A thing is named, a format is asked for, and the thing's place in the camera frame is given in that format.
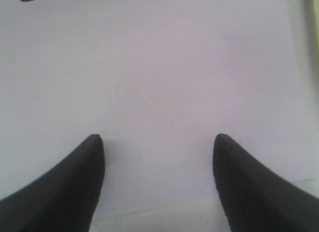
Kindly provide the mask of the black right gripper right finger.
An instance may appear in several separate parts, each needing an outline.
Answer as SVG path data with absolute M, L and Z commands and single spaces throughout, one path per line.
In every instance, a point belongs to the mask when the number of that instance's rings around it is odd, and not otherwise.
M 232 232 L 317 232 L 319 200 L 286 181 L 227 134 L 214 141 L 212 169 Z

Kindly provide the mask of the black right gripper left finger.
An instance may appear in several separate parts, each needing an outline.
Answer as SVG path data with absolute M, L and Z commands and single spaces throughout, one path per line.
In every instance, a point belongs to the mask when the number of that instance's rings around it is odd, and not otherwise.
M 87 232 L 101 194 L 105 155 L 88 136 L 47 173 L 0 202 L 2 232 Z

